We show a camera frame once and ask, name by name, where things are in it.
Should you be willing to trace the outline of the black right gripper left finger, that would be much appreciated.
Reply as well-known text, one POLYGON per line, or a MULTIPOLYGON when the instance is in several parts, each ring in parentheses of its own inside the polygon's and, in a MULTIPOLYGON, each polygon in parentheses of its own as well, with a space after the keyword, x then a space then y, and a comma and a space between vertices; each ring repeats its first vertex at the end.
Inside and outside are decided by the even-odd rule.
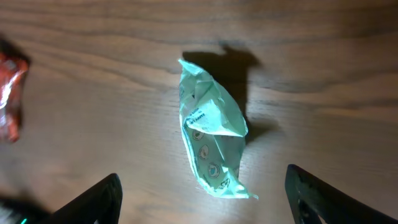
POLYGON ((118 224, 123 199, 119 176, 108 175, 40 224, 118 224))

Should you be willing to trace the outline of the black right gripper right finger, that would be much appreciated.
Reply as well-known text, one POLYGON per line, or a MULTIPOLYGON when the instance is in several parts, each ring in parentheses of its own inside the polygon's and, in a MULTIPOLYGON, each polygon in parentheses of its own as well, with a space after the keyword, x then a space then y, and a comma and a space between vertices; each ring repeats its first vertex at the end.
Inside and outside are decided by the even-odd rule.
POLYGON ((396 219, 355 200, 295 164, 287 167, 285 191, 297 224, 397 224, 396 219))

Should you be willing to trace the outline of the teal green packet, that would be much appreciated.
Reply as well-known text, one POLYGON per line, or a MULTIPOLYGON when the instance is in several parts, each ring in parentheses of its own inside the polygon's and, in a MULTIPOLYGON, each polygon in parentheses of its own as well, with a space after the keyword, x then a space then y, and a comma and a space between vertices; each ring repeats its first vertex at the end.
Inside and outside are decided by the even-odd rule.
POLYGON ((183 59, 179 63, 179 120, 194 176, 214 197, 253 197, 238 179, 248 133, 238 104, 206 70, 183 59))

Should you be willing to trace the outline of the orange snack bar wrapper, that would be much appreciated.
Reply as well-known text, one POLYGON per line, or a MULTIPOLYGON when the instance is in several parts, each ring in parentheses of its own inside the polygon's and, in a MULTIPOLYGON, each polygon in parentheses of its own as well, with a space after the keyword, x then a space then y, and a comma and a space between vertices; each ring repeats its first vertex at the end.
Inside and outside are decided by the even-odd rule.
POLYGON ((16 142, 21 121, 22 79, 29 64, 19 57, 1 53, 1 140, 16 142))

